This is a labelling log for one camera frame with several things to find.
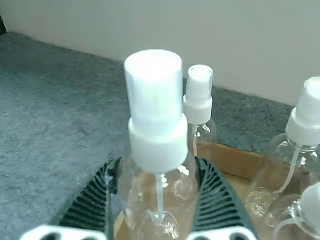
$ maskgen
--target bottle cap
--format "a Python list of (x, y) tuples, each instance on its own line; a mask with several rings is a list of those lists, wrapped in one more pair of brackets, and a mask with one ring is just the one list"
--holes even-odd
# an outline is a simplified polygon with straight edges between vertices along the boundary
[(304, 83), (286, 126), (288, 138), (301, 146), (320, 144), (320, 77)]
[(304, 190), (300, 206), (307, 222), (320, 233), (320, 183)]
[(124, 70), (133, 159), (150, 173), (172, 171), (188, 154), (182, 60), (171, 51), (143, 50), (127, 58)]
[(189, 124), (202, 125), (211, 118), (211, 97), (214, 71), (206, 65), (194, 65), (188, 70), (183, 112)]

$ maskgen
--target empty bottle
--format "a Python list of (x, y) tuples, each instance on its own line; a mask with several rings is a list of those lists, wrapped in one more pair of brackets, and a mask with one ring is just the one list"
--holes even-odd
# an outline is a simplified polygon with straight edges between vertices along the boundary
[(217, 144), (217, 127), (212, 120), (214, 71), (206, 65), (188, 70), (183, 112), (188, 120), (188, 148), (195, 157), (212, 161)]
[(184, 240), (199, 194), (198, 166), (187, 145), (182, 60), (144, 50), (125, 61), (132, 154), (121, 160), (118, 194), (132, 240)]
[(320, 77), (304, 83), (285, 131), (266, 148), (246, 198), (246, 209), (256, 225), (274, 201), (287, 195), (301, 195), (318, 181)]
[(264, 240), (320, 239), (320, 183), (274, 202), (260, 226)]

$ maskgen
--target transparent bottle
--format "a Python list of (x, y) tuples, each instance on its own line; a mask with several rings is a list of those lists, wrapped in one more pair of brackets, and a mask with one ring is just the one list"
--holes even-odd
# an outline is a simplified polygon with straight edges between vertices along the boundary
[(305, 82), (286, 133), (276, 136), (262, 155), (246, 198), (256, 226), (277, 199), (302, 194), (320, 176), (320, 78)]
[(279, 198), (259, 227), (264, 240), (320, 239), (320, 183)]
[(119, 169), (118, 194), (131, 239), (187, 239), (199, 193), (194, 157), (188, 154), (182, 165), (166, 174), (142, 170), (132, 155)]
[(124, 64), (131, 155), (121, 160), (118, 194), (132, 240), (184, 240), (199, 195), (198, 165), (188, 151), (181, 58), (144, 50)]
[(188, 149), (193, 156), (213, 161), (217, 141), (217, 127), (212, 118), (202, 125), (188, 124)]
[(188, 70), (183, 112), (188, 120), (188, 149), (195, 157), (212, 161), (217, 145), (217, 127), (212, 120), (211, 96), (214, 71), (206, 65)]

